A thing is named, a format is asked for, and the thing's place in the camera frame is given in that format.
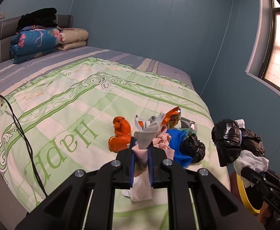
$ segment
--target beige blanket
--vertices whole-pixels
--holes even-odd
[[[58,45],[56,47],[56,49],[61,50],[61,51],[66,51],[66,50],[73,49],[73,48],[83,47],[86,44],[87,44],[86,41],[75,41],[75,42],[71,42],[71,43],[67,43],[67,44],[63,44],[63,45]]]
[[[87,30],[80,28],[65,28],[61,33],[61,41],[59,44],[67,44],[75,41],[83,41],[88,39],[89,33]]]

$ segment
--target blue cloth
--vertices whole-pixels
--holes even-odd
[[[43,50],[43,51],[37,52],[37,53],[30,53],[30,54],[25,54],[25,55],[15,55],[15,56],[12,56],[12,63],[19,64],[21,62],[31,60],[34,58],[38,58],[38,57],[46,55],[48,53],[52,53],[53,51],[55,51],[55,48],[50,48],[50,49]]]
[[[180,131],[178,129],[168,129],[167,133],[169,133],[172,137],[169,142],[169,146],[175,151],[173,161],[179,163],[182,167],[187,167],[191,163],[192,157],[183,155],[179,151],[179,146],[185,138],[186,131]]]
[[[61,35],[58,29],[33,29],[22,31],[11,39],[11,57],[38,53],[54,48],[59,44]]]

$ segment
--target blue floral quilt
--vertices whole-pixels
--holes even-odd
[[[61,40],[56,28],[36,28],[24,30],[11,39],[10,53],[12,63],[17,64],[30,59],[30,56],[41,56],[53,52]]]

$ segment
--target clutter pile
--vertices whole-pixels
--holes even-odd
[[[147,120],[136,115],[134,123],[137,128],[133,134],[137,142],[132,147],[137,160],[134,181],[130,190],[122,190],[122,195],[131,201],[150,200],[152,188],[147,167],[147,148],[150,143],[163,149],[168,159],[178,162],[182,167],[200,162],[205,156],[205,145],[197,139],[196,123],[181,117],[179,107]],[[108,145],[110,150],[118,152],[129,147],[131,127],[124,117],[115,117],[113,124],[115,136],[110,137]]]
[[[268,170],[269,160],[265,158],[266,150],[261,137],[246,129],[243,119],[219,121],[211,131],[211,138],[217,147],[221,167],[233,163],[240,176],[244,167],[250,167],[258,173]],[[243,177],[241,179],[245,188],[254,185]]]
[[[37,58],[55,50],[68,50],[86,45],[89,33],[79,28],[59,28],[54,7],[22,15],[16,35],[12,37],[10,55],[13,64]]]

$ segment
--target orange packaging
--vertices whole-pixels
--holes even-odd
[[[181,118],[181,110],[177,106],[165,114],[162,125],[166,125],[168,129],[174,128]]]

